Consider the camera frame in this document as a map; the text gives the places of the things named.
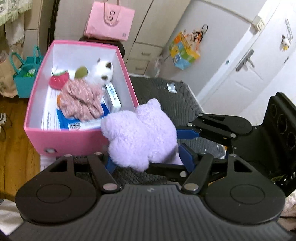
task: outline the purple plush toy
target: purple plush toy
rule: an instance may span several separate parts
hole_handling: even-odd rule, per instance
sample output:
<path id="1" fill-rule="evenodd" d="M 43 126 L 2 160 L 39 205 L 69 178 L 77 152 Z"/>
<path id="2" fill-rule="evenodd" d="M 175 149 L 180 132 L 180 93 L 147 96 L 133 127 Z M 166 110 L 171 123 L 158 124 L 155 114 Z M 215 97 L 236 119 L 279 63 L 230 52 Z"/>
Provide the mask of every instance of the purple plush toy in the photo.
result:
<path id="1" fill-rule="evenodd" d="M 109 140 L 109 155 L 120 167 L 145 171 L 149 162 L 182 165 L 177 131 L 157 99 L 134 112 L 120 111 L 102 119 L 101 130 Z"/>

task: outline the barcode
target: barcode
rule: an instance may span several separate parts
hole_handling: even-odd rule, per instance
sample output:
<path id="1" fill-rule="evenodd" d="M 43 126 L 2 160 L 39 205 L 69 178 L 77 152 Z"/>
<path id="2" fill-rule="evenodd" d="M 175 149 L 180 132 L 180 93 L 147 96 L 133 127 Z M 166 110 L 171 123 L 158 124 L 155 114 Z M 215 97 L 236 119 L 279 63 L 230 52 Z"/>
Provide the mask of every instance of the barcode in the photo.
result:
<path id="1" fill-rule="evenodd" d="M 108 87 L 109 87 L 109 90 L 110 90 L 111 94 L 112 94 L 112 95 L 115 95 L 115 94 L 114 94 L 114 90 L 113 90 L 113 88 L 111 88 L 111 86 L 108 86 Z"/>
<path id="2" fill-rule="evenodd" d="M 80 129 L 80 127 L 81 127 L 79 122 L 77 122 L 77 123 L 69 123 L 68 125 L 69 125 L 70 129 Z"/>

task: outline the pink shopping bag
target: pink shopping bag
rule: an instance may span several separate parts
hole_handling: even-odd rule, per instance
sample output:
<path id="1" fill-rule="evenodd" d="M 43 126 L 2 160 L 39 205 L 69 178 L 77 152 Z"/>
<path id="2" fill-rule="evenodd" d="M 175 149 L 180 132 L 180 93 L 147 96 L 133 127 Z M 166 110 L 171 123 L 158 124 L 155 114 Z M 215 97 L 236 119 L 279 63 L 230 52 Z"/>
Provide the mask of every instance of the pink shopping bag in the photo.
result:
<path id="1" fill-rule="evenodd" d="M 128 40 L 135 10 L 107 2 L 94 2 L 84 35 L 96 39 Z"/>

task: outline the white label tag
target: white label tag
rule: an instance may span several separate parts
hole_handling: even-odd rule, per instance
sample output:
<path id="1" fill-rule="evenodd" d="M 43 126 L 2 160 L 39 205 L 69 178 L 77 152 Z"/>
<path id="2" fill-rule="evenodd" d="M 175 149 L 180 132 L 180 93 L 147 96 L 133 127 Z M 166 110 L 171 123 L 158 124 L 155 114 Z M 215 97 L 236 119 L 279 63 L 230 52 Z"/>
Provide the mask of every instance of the white label tag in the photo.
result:
<path id="1" fill-rule="evenodd" d="M 69 123 L 68 128 L 70 131 L 72 130 L 90 130 L 95 128 L 101 127 L 101 119 L 97 120 L 90 120 L 86 122 L 75 122 L 75 123 Z"/>
<path id="2" fill-rule="evenodd" d="M 170 91 L 171 93 L 177 93 L 174 83 L 167 83 L 167 86 L 168 86 L 168 91 Z"/>

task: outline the black speaker holes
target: black speaker holes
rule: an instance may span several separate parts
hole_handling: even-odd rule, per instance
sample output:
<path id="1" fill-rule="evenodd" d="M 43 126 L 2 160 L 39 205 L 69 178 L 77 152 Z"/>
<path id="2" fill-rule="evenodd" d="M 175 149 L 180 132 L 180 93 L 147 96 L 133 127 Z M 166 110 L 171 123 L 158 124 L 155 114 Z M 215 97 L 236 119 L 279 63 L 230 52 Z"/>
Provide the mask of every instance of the black speaker holes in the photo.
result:
<path id="1" fill-rule="evenodd" d="M 270 106 L 270 113 L 271 113 L 271 116 L 272 116 L 273 118 L 276 117 L 276 114 L 277 114 L 277 108 L 276 108 L 276 105 L 275 105 L 275 104 L 272 104 L 272 105 Z"/>
<path id="2" fill-rule="evenodd" d="M 288 128 L 287 118 L 283 114 L 279 115 L 277 125 L 278 125 L 278 129 L 279 129 L 280 134 L 283 135 Z"/>
<path id="3" fill-rule="evenodd" d="M 296 145 L 296 136 L 290 132 L 287 137 L 287 147 L 292 150 Z"/>

